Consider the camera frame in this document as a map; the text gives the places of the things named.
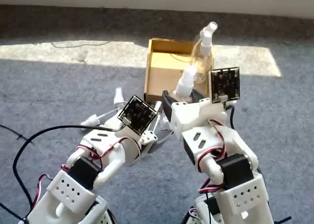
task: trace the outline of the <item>white plastic piece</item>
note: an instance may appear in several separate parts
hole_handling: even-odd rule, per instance
[[[108,213],[108,204],[100,196],[96,199],[97,204],[87,216],[78,224],[113,224]]]
[[[145,146],[143,151],[142,151],[142,157],[144,157],[148,153],[148,151],[150,150],[152,145],[157,140],[158,140],[158,138],[153,131],[147,130],[142,134],[141,138],[139,139],[139,142],[141,143],[141,145]]]
[[[208,224],[209,223],[209,211],[208,206],[204,202],[206,200],[206,195],[202,195],[194,200],[193,206],[197,209],[197,214],[202,220],[202,224]],[[211,224],[224,224],[222,215],[220,213],[216,215],[210,214],[211,218]]]
[[[211,53],[211,47],[212,47],[212,34],[209,31],[205,31],[200,47],[201,54],[203,56],[209,56]]]
[[[194,156],[194,164],[196,168],[199,157],[206,150],[215,146],[222,147],[221,139],[217,136],[215,129],[210,126],[194,127],[191,130],[183,132],[182,135]],[[211,155],[206,156],[200,162],[200,167],[202,172],[205,172],[214,184],[223,183],[224,177],[222,170]]]
[[[209,98],[193,104],[185,102],[173,103],[171,108],[170,126],[176,136],[181,140],[182,132],[190,130],[193,127],[204,126],[210,118],[222,123],[225,123],[227,120],[223,104],[212,104]]]
[[[56,209],[62,203],[50,192],[46,192],[27,218],[31,224],[113,224],[108,214],[107,202],[100,196],[96,198],[96,202],[86,216],[86,212],[77,214],[67,208],[61,215],[57,215]]]
[[[59,171],[47,191],[73,213],[86,212],[96,198],[93,192],[85,189],[63,170]]]
[[[188,97],[194,87],[194,77],[197,69],[195,67],[189,66],[184,69],[182,77],[179,79],[176,94],[181,97]]]
[[[214,196],[225,224],[273,224],[267,204],[268,194],[261,174],[254,172],[254,179]],[[243,212],[248,216],[244,220]]]
[[[115,90],[114,98],[113,98],[113,104],[116,106],[121,103],[125,103],[125,100],[123,98],[122,88],[117,87]]]
[[[91,115],[88,119],[80,123],[82,126],[97,126],[100,124],[100,121],[96,114]]]
[[[67,209],[61,216],[56,215],[60,200],[49,191],[39,200],[27,219],[30,224],[76,224],[84,218],[85,212],[74,213]]]

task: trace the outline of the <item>plastic bottle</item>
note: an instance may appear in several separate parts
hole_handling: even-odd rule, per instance
[[[191,53],[190,65],[197,69],[195,83],[203,83],[206,74],[212,69],[212,34],[217,30],[218,24],[210,22],[196,36]]]
[[[196,74],[196,68],[189,66],[185,68],[182,77],[177,83],[177,87],[174,91],[169,93],[173,99],[178,102],[192,103],[193,98],[191,96],[192,89],[194,87],[194,77]]]

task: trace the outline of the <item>open cardboard box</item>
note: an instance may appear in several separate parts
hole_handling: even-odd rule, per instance
[[[172,91],[190,63],[193,42],[153,38],[149,41],[144,100],[147,103],[161,100],[164,90]],[[194,88],[208,96],[209,80],[195,84]]]

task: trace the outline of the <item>red wire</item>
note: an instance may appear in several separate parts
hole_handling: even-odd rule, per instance
[[[40,193],[41,193],[41,182],[42,182],[42,180],[43,180],[45,177],[52,181],[52,179],[49,177],[48,174],[42,174],[42,175],[38,178],[38,182],[37,182],[37,193],[36,193],[36,196],[35,196],[34,201],[33,201],[32,209],[36,206],[36,204],[37,204],[37,202],[38,202],[38,199],[39,199],[39,196],[40,196]]]
[[[215,151],[215,150],[218,150],[218,149],[222,149],[222,148],[221,148],[221,147],[218,147],[218,146],[209,148],[208,150],[206,150],[206,151],[200,156],[200,158],[199,158],[198,161],[197,161],[197,169],[198,169],[199,172],[202,172],[202,171],[201,171],[201,167],[200,167],[200,162],[201,162],[201,160],[202,160],[206,155],[208,155],[209,153],[211,153],[211,152],[213,152],[213,151]]]
[[[218,121],[216,121],[216,120],[214,120],[214,119],[210,119],[210,121],[213,121],[213,122],[215,122],[215,123],[217,123],[217,124],[219,124],[219,125],[222,125],[220,122],[218,122]],[[221,149],[220,154],[219,154],[216,158],[214,158],[215,160],[218,160],[218,159],[221,159],[222,157],[224,157],[225,154],[226,154],[225,139],[224,139],[224,137],[222,136],[221,132],[218,131],[218,129],[217,129],[215,126],[213,126],[213,127],[215,128],[215,130],[216,130],[218,136],[220,137],[220,139],[222,140],[223,145],[222,145],[222,147],[218,147],[218,146],[212,147],[212,148],[206,150],[206,151],[200,156],[200,158],[199,158],[198,161],[197,161],[197,169],[198,169],[199,172],[202,172],[201,167],[200,167],[200,162],[201,162],[201,160],[202,160],[206,155],[208,155],[209,153],[211,153],[211,152],[213,152],[213,151],[215,151],[215,150]]]
[[[216,123],[219,126],[224,126],[224,124],[222,124],[221,122],[219,122],[219,121],[217,121],[215,119],[210,119],[210,122],[214,122],[214,123]]]

